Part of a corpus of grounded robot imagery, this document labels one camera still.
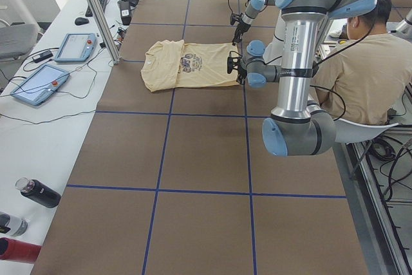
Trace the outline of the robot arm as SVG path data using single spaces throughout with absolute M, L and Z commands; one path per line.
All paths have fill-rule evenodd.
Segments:
M 267 151 L 275 156 L 317 155 L 329 150 L 335 122 L 310 96 L 314 57 L 328 23 L 372 11 L 377 0 L 248 0 L 242 14 L 232 14 L 232 42 L 241 42 L 265 6 L 279 8 L 276 35 L 270 45 L 252 41 L 247 55 L 227 61 L 238 81 L 252 87 L 279 84 L 277 105 L 263 121 Z
M 242 14 L 235 14 L 230 4 L 228 4 L 231 11 L 230 24 L 233 26 L 237 23 L 232 44 L 236 45 L 242 41 L 243 34 L 247 32 L 258 16 L 267 6 L 274 6 L 275 0 L 247 0 L 246 9 Z

